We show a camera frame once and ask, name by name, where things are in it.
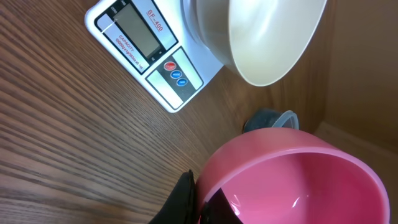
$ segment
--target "wooden surface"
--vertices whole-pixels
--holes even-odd
[[[222,69],[177,114],[89,35],[95,3],[0,2],[1,223],[147,223],[257,109],[294,110],[306,131],[323,119],[333,1],[282,81]]]
[[[398,153],[398,1],[337,0],[326,120]]]
[[[398,223],[398,155],[325,122],[319,125],[314,135],[361,159],[377,173],[390,200],[390,223]]]

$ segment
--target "pink plastic container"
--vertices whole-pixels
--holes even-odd
[[[389,223],[376,173],[299,130],[264,128],[227,142],[197,180],[198,208],[220,188],[245,224]]]

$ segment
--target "white scale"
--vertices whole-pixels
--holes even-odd
[[[102,0],[85,17],[90,33],[170,113],[223,66],[189,29],[190,9],[189,0]]]

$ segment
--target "bowl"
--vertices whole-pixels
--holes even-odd
[[[255,86],[282,78],[303,54],[326,0],[196,0],[203,43]]]
[[[258,129],[219,148],[197,180],[198,209],[219,189],[245,224],[389,223],[376,173],[296,129]]]

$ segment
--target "button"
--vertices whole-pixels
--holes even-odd
[[[186,80],[184,78],[180,78],[179,80],[177,80],[178,86],[185,86],[187,83],[188,83],[188,80]]]
[[[174,78],[174,79],[178,79],[178,78],[181,78],[182,72],[181,72],[181,71],[178,71],[178,70],[172,71],[172,73],[170,74],[170,76],[171,76],[172,78]]]
[[[164,69],[166,69],[167,71],[172,71],[177,67],[177,65],[174,62],[166,62],[164,64]]]

